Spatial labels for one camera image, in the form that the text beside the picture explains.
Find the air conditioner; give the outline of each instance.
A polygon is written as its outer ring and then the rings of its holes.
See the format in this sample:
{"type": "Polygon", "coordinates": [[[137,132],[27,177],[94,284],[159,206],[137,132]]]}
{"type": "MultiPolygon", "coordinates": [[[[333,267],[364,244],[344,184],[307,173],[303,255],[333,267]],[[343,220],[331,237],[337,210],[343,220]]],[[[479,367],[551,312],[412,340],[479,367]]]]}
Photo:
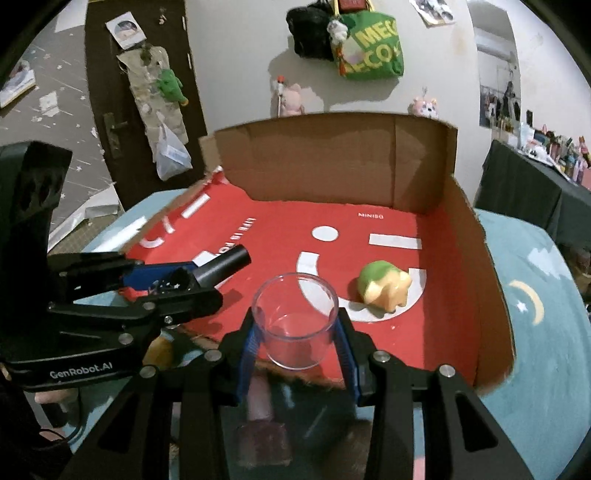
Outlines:
{"type": "Polygon", "coordinates": [[[516,58],[515,54],[511,51],[511,49],[505,44],[501,37],[498,37],[498,40],[495,38],[495,35],[479,33],[476,31],[474,32],[474,38],[476,40],[476,48],[478,51],[486,53],[488,55],[492,55],[497,57],[498,59],[510,61],[515,63],[516,58]]]}

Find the pink plush toy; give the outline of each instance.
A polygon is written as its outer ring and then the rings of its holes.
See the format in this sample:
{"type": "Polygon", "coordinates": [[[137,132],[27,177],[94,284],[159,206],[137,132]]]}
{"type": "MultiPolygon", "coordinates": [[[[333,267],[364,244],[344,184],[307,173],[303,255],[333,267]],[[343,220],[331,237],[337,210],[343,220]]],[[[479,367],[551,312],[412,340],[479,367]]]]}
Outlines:
{"type": "Polygon", "coordinates": [[[416,97],[413,102],[413,115],[438,119],[439,113],[437,113],[437,100],[434,98],[430,102],[427,102],[425,97],[416,97]]]}
{"type": "Polygon", "coordinates": [[[281,96],[281,116],[302,115],[304,113],[300,92],[301,88],[297,83],[285,87],[281,96]]]}

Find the clear plastic cup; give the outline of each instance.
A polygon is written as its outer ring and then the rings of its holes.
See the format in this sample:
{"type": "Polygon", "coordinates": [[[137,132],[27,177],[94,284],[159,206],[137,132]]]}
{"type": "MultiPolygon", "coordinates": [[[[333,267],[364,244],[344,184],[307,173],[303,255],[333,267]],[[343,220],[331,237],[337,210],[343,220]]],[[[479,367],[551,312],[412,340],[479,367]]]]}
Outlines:
{"type": "Polygon", "coordinates": [[[334,289],[315,275],[286,273],[265,282],[252,301],[269,359],[290,370],[318,365],[333,339],[334,289]]]}

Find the green toy figure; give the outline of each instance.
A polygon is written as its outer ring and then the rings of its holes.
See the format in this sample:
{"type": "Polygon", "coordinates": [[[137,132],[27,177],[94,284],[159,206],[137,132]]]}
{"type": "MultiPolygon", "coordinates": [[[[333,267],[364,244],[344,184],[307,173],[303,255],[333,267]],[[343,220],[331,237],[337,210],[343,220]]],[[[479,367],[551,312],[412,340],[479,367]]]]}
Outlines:
{"type": "Polygon", "coordinates": [[[171,69],[163,69],[157,83],[162,96],[169,102],[178,102],[182,106],[189,104],[189,100],[181,91],[183,84],[178,78],[176,78],[171,69]]]}
{"type": "Polygon", "coordinates": [[[410,275],[385,260],[365,265],[357,279],[357,289],[366,305],[375,305],[391,313],[406,306],[410,275]]]}

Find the doorway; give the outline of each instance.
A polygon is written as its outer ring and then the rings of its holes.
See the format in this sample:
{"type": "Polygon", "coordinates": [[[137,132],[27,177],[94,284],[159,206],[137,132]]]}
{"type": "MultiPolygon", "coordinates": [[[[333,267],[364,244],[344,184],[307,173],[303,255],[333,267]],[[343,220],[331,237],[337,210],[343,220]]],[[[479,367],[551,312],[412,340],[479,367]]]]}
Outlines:
{"type": "Polygon", "coordinates": [[[90,104],[107,168],[124,209],[154,192],[189,187],[204,176],[199,137],[207,135],[193,74],[183,0],[90,0],[86,16],[86,72],[90,104]],[[189,136],[186,146],[193,169],[162,181],[152,162],[145,127],[129,88],[129,80],[116,58],[122,50],[105,23],[131,12],[147,41],[166,49],[170,67],[183,84],[189,105],[182,107],[189,136]],[[112,114],[119,152],[111,151],[105,114],[112,114]]]}

